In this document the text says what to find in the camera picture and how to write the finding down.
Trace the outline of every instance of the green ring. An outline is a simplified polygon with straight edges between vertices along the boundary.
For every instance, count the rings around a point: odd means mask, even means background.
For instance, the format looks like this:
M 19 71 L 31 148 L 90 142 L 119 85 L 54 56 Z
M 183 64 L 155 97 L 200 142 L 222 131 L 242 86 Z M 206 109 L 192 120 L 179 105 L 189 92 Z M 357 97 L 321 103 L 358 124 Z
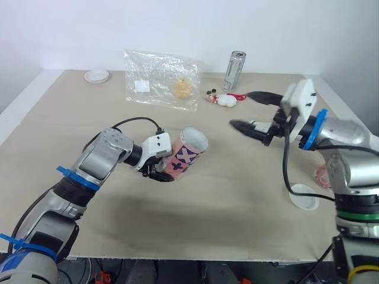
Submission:
M 357 214 L 357 213 L 349 213 L 349 212 L 337 210 L 337 216 L 345 217 L 345 218 L 349 218 L 349 219 L 356 219 L 356 220 L 366 220 L 366 221 L 379 220 L 379 213 Z

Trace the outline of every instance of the blue zip tie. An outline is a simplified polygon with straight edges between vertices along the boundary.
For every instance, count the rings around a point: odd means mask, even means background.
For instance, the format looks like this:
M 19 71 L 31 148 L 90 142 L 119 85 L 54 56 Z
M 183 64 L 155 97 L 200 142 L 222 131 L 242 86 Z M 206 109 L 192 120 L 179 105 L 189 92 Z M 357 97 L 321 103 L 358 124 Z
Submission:
M 63 175 L 66 176 L 67 178 L 73 179 L 73 180 L 81 183 L 82 185 L 86 186 L 87 188 L 91 188 L 94 191 L 98 191 L 100 189 L 100 186 L 98 186 L 92 182 L 89 182 L 88 180 L 82 178 L 81 176 L 79 176 L 78 174 L 73 172 L 72 170 L 65 169 L 62 166 L 57 167 L 57 170 L 60 171 L 61 173 L 63 173 Z
M 311 134 L 308 137 L 307 142 L 305 143 L 303 150 L 309 150 L 312 146 L 314 140 L 316 139 L 317 135 L 319 135 L 319 130 L 321 128 L 322 122 L 325 120 L 327 114 L 327 109 L 322 109 L 316 117 L 316 122 L 314 123 L 313 129 Z
M 5 234 L 0 234 L 0 238 L 3 238 L 4 240 L 9 241 L 10 243 L 13 243 L 15 250 L 19 250 L 19 249 L 39 250 L 39 251 L 42 251 L 43 253 L 48 254 L 54 259 L 55 262 L 57 262 L 57 254 L 53 250 L 47 247 L 40 246 L 38 244 L 25 243 L 25 240 L 23 240 L 22 238 L 19 240 L 16 240 L 15 238 L 12 238 Z

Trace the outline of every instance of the cardboard surface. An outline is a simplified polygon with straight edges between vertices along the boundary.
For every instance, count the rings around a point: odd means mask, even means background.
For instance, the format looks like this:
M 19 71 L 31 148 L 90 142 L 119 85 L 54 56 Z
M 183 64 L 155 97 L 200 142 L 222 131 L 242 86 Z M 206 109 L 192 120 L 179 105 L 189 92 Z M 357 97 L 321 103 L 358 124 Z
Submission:
M 174 141 L 186 126 L 208 137 L 208 150 L 180 180 L 159 183 L 116 167 L 78 222 L 73 256 L 209 259 L 314 260 L 336 235 L 334 206 L 320 200 L 315 211 L 295 207 L 285 189 L 284 139 L 269 147 L 241 135 L 231 119 L 271 121 L 277 107 L 247 99 L 224 108 L 200 99 L 197 112 L 125 100 L 124 73 L 91 85 L 85 71 L 66 71 L 0 147 L 0 231 L 10 234 L 24 210 L 70 167 L 83 145 L 104 128 L 135 116 L 158 122 Z M 284 94 L 300 75 L 244 74 L 236 93 Z M 205 74 L 202 90 L 222 92 L 223 74 Z M 319 98 L 314 113 L 327 107 Z M 140 144 L 154 126 L 136 121 L 121 127 Z M 318 153 L 291 146 L 290 182 L 327 194 L 312 178 L 323 164 Z M 7 243 L 0 242 L 5 251 Z

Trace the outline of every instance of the red cord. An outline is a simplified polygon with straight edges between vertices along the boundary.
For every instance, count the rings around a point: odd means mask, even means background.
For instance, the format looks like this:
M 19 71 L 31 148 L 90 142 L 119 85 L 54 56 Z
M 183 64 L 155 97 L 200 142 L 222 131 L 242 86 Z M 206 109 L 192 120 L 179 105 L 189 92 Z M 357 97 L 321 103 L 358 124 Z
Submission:
M 235 93 L 227 93 L 227 95 L 234 96 L 237 99 L 237 101 L 243 101 L 244 99 L 246 99 L 246 95 L 237 95 Z

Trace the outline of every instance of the white label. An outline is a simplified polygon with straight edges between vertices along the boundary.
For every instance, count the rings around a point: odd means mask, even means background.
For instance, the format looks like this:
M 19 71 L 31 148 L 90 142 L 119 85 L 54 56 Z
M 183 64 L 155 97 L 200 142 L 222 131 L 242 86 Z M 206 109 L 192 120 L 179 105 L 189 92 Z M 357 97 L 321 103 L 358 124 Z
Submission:
M 136 92 L 150 92 L 150 82 L 148 80 L 135 80 Z

